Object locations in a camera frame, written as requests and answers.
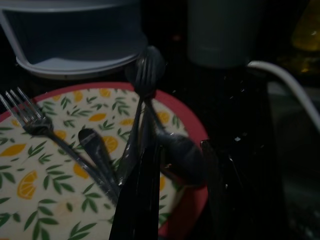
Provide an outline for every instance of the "patterned plate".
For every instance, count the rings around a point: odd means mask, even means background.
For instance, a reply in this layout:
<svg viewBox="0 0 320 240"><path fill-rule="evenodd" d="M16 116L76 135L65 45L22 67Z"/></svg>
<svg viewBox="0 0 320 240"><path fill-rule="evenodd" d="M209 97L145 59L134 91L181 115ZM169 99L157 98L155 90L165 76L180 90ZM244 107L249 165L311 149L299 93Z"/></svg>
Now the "patterned plate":
<svg viewBox="0 0 320 240"><path fill-rule="evenodd" d="M127 83L91 83L36 100L52 118L55 133L88 160L78 132L95 129L116 168L138 104L131 90ZM197 143L207 138L199 120L181 102L163 92L156 99L154 107L167 131L189 133ZM8 112L0 122L0 239L107 239L115 208L91 178L51 140L26 134ZM182 238L206 200L205 188L185 190L161 174L159 234ZM171 223L175 231L169 234Z"/></svg>

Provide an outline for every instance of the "white cable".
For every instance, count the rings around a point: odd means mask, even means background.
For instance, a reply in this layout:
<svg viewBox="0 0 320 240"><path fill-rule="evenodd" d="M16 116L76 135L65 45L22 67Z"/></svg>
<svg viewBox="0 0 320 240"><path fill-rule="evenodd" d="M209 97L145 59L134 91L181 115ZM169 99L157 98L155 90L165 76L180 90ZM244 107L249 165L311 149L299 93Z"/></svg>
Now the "white cable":
<svg viewBox="0 0 320 240"><path fill-rule="evenodd" d="M284 83L289 87L292 93L299 100L301 105L304 107L306 113L309 115L313 124L315 125L318 132L320 133L320 115L316 107L314 106L311 99L308 97L308 95L304 91L304 89L298 83L298 81L288 71L286 71L282 67L279 67L273 63L265 62L265 61L251 61L247 66L249 68L265 70L267 72L270 72L276 75L281 80L283 80Z"/></svg>

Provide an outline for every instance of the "gray cup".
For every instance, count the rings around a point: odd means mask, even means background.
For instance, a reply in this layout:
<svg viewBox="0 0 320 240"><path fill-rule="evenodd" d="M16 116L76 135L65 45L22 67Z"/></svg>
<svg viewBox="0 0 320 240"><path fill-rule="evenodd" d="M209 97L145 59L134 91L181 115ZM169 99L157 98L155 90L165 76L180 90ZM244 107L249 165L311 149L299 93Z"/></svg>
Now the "gray cup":
<svg viewBox="0 0 320 240"><path fill-rule="evenodd" d="M245 65L255 46L265 0L188 0L188 57L201 66Z"/></svg>

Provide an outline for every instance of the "fork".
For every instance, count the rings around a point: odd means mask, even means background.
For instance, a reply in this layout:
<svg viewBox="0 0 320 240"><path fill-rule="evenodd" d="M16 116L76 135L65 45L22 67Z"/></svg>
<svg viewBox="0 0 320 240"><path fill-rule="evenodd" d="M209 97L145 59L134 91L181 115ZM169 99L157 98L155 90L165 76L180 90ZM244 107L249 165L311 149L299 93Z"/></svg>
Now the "fork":
<svg viewBox="0 0 320 240"><path fill-rule="evenodd" d="M40 108L33 103L30 98L18 87L18 93L22 96L25 102L13 91L6 91L5 95L9 101L13 104L14 108L11 108L6 99L0 94L0 100L5 108L15 117L20 123L22 128L30 135L35 137L47 137L54 141L60 148L62 148L77 164L79 164L83 170L93 179L93 181L99 186L103 193L111 200L116 206L118 202L118 196L113 193L109 182L105 182L101 179L98 170L96 170L90 163L84 158L79 156L69 145L60 139L54 133L54 127L52 120L48 118L40 110Z"/></svg>

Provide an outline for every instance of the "fork tines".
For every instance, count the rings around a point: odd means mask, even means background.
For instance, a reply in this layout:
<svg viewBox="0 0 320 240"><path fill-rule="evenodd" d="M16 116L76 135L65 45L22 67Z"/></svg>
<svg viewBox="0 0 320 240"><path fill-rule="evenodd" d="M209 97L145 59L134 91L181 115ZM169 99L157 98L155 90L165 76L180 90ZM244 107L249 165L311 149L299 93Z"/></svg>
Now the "fork tines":
<svg viewBox="0 0 320 240"><path fill-rule="evenodd" d="M24 126L30 121L44 118L44 114L39 107L34 104L30 98L18 87L17 91L22 99L13 91L6 91L5 95L12 103L13 107L7 102L7 100L0 94L0 100L5 108L16 118L21 126Z"/></svg>

